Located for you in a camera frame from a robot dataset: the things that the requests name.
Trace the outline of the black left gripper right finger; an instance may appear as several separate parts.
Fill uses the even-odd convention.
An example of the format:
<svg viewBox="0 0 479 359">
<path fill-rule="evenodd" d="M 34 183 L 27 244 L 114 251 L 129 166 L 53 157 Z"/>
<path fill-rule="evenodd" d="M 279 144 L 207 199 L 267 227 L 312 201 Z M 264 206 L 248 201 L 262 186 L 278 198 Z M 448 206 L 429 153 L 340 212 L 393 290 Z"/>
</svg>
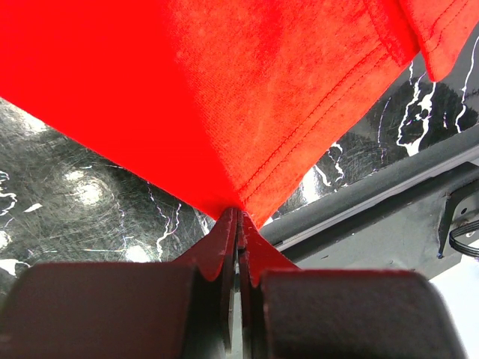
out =
<svg viewBox="0 0 479 359">
<path fill-rule="evenodd" d="M 238 216 L 245 358 L 464 358 L 447 309 L 405 270 L 300 269 Z"/>
</svg>

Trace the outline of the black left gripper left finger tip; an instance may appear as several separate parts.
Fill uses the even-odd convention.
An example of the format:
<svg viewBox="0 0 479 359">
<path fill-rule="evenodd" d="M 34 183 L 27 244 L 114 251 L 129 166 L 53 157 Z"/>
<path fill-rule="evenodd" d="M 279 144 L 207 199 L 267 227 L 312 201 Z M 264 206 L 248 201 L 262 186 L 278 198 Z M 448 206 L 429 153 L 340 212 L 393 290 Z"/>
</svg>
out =
<svg viewBox="0 0 479 359">
<path fill-rule="evenodd" d="M 1 309 L 3 358 L 224 358 L 238 211 L 166 263 L 31 267 Z"/>
</svg>

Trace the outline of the red t-shirt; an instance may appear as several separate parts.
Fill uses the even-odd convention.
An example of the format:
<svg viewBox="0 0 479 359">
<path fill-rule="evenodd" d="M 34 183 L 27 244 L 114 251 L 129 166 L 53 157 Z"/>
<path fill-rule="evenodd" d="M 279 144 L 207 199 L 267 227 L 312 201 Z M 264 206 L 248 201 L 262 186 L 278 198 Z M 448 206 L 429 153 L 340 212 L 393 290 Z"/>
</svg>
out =
<svg viewBox="0 0 479 359">
<path fill-rule="evenodd" d="M 218 218 L 262 225 L 476 1 L 3 1 L 1 97 Z"/>
</svg>

